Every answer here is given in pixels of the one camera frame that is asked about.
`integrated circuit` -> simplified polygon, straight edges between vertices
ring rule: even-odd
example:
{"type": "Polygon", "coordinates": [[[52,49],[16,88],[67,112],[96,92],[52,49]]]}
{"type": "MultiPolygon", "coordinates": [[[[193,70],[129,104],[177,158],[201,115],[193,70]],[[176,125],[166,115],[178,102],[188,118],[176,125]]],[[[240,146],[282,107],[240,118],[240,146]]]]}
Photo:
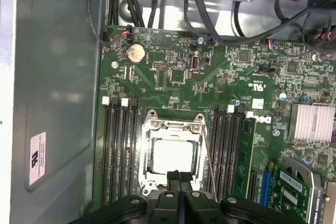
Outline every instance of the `integrated circuit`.
{"type": "Polygon", "coordinates": [[[238,61],[240,62],[249,62],[250,61],[250,52],[249,51],[239,51],[238,61]]]}
{"type": "Polygon", "coordinates": [[[296,73],[298,70],[298,63],[294,61],[288,62],[287,73],[296,73]]]}

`ram slot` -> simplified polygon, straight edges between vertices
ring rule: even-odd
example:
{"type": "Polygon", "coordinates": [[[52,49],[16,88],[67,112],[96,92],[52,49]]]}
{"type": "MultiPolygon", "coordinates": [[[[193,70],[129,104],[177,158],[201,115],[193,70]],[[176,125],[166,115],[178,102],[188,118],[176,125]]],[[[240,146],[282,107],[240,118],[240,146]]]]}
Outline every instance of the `ram slot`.
{"type": "Polygon", "coordinates": [[[128,127],[129,127],[129,106],[121,107],[121,116],[120,116],[120,141],[119,148],[120,151],[120,165],[119,165],[119,189],[118,189],[118,199],[125,196],[125,168],[126,168],[126,154],[127,154],[127,144],[128,144],[128,127]]]}
{"type": "Polygon", "coordinates": [[[111,130],[111,114],[112,106],[109,104],[105,107],[105,123],[104,123],[104,138],[103,138],[103,157],[102,157],[102,206],[106,206],[109,202],[109,169],[110,169],[110,130],[111,130]]]}
{"type": "Polygon", "coordinates": [[[130,151],[128,160],[128,195],[133,194],[133,182],[134,182],[134,171],[135,171],[135,148],[138,130],[138,104],[136,99],[131,99],[130,105],[131,111],[131,124],[130,124],[130,151]]]}
{"type": "Polygon", "coordinates": [[[113,114],[111,115],[111,130],[110,130],[110,202],[117,200],[117,175],[118,175],[118,131],[120,122],[120,105],[118,99],[113,99],[112,104],[113,114]]]}
{"type": "Polygon", "coordinates": [[[228,149],[229,153],[229,160],[228,160],[228,183],[227,183],[227,190],[226,194],[231,195],[234,192],[234,183],[235,183],[235,175],[237,169],[237,156],[238,156],[238,147],[239,147],[239,140],[240,134],[243,128],[243,115],[237,113],[234,115],[234,123],[233,123],[233,132],[230,148],[228,149]]]}
{"type": "MultiPolygon", "coordinates": [[[[224,119],[224,113],[223,111],[220,111],[219,109],[215,109],[214,111],[214,119],[213,119],[213,125],[212,125],[212,137],[211,137],[211,148],[210,148],[210,160],[211,165],[213,168],[214,177],[217,177],[218,173],[218,155],[219,155],[219,146],[221,144],[222,138],[221,138],[221,132],[223,128],[223,119],[224,119]]],[[[211,175],[208,174],[207,178],[207,190],[213,191],[213,184],[211,182],[212,178],[211,175]]]]}
{"type": "Polygon", "coordinates": [[[229,113],[226,115],[226,123],[224,128],[224,144],[223,144],[223,155],[221,157],[220,164],[222,166],[222,173],[220,177],[220,191],[219,197],[225,197],[227,195],[228,179],[229,179],[229,159],[232,145],[232,138],[234,132],[234,115],[229,113]]]}

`chip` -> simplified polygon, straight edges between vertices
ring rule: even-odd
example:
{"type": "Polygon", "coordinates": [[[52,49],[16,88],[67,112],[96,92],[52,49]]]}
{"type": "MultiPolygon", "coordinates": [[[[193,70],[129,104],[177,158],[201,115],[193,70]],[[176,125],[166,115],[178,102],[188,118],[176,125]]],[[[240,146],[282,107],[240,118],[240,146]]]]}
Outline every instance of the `chip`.
{"type": "Polygon", "coordinates": [[[225,79],[224,78],[219,78],[218,79],[218,84],[220,84],[220,85],[225,84],[225,79]]]}
{"type": "Polygon", "coordinates": [[[172,71],[173,82],[183,82],[183,80],[184,80],[184,70],[175,69],[172,71]]]}
{"type": "Polygon", "coordinates": [[[328,155],[327,154],[319,154],[317,157],[317,163],[319,165],[326,165],[328,163],[328,155]]]}
{"type": "Polygon", "coordinates": [[[250,61],[250,52],[249,51],[240,51],[238,60],[241,62],[249,62],[250,61]]]}
{"type": "Polygon", "coordinates": [[[297,62],[289,62],[287,66],[287,73],[296,73],[298,70],[298,63],[297,62]]]}

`green circuit board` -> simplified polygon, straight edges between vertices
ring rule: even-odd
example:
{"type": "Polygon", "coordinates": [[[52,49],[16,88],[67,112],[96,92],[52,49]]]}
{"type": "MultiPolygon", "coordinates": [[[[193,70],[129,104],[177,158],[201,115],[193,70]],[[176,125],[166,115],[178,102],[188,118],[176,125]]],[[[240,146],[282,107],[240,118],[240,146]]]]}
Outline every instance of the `green circuit board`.
{"type": "MultiPolygon", "coordinates": [[[[124,29],[106,26],[104,36],[107,39],[115,38],[124,29]]],[[[288,55],[306,50],[302,44],[286,41],[278,41],[275,48],[288,55]]],[[[134,28],[131,39],[122,38],[112,47],[103,47],[93,208],[99,208],[103,195],[109,194],[102,190],[104,136],[108,131],[107,111],[101,104],[103,97],[134,99],[136,109],[129,117],[133,116],[137,125],[132,128],[128,138],[133,137],[135,140],[139,138],[146,114],[150,109],[155,109],[160,118],[178,120],[190,120],[202,113],[211,142],[212,120],[217,106],[239,101],[246,115],[256,121],[253,142],[249,147],[249,150],[253,150],[250,168],[256,172],[254,201],[260,197],[261,176],[265,166],[282,156],[300,160],[304,158],[329,181],[336,181],[336,149],[331,148],[329,143],[295,143],[287,139],[292,103],[335,104],[334,64],[314,59],[312,55],[303,59],[280,57],[263,42],[239,47],[225,47],[209,42],[200,45],[197,37],[186,32],[147,28],[134,28]],[[133,64],[127,58],[127,49],[132,44],[139,44],[145,50],[145,58],[140,64],[133,64]],[[191,69],[191,54],[195,51],[199,52],[199,63],[196,69],[191,69]],[[285,100],[279,99],[281,93],[287,95],[285,100]]],[[[129,158],[130,147],[126,146],[124,150],[129,158]]],[[[128,193],[139,194],[138,153],[132,155],[135,155],[132,168],[134,179],[128,193]]],[[[122,176],[123,173],[118,174],[116,180],[121,180],[122,176]]]]}

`capacitor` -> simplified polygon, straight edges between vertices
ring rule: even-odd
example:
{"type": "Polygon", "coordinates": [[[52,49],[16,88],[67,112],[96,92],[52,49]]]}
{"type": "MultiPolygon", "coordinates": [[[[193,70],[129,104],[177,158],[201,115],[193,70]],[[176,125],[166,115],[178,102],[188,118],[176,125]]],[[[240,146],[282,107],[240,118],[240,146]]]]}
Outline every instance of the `capacitor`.
{"type": "Polygon", "coordinates": [[[286,93],[283,93],[283,92],[281,92],[281,93],[279,92],[279,93],[276,94],[275,98],[276,98],[277,100],[280,100],[280,101],[286,101],[286,99],[287,99],[287,94],[286,94],[286,93]]]}
{"type": "Polygon", "coordinates": [[[233,99],[233,100],[232,100],[232,104],[233,104],[234,106],[239,106],[239,105],[240,105],[240,101],[237,100],[237,99],[233,99]]]}
{"type": "Polygon", "coordinates": [[[140,44],[132,44],[127,49],[127,57],[133,64],[140,64],[146,56],[146,51],[140,44]]]}

